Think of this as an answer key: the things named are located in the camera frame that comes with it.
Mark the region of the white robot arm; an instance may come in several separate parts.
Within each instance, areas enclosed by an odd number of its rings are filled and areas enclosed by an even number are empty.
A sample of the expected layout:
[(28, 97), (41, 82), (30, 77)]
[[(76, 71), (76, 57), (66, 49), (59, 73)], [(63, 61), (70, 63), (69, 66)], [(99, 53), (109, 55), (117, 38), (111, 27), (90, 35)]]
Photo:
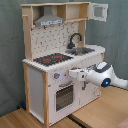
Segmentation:
[(70, 70), (69, 75), (79, 81), (90, 82), (98, 87), (113, 85), (128, 90), (128, 80), (118, 78), (113, 66), (107, 62), (101, 62), (98, 65), (92, 65), (84, 69)]

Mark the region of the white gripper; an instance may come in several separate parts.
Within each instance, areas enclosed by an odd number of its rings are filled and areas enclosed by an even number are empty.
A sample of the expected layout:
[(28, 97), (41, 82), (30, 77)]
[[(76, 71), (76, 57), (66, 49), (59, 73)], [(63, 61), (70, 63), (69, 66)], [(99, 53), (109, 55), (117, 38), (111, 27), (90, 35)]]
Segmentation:
[(74, 69), (69, 71), (69, 75), (79, 81), (85, 81), (87, 74), (88, 71), (86, 69)]

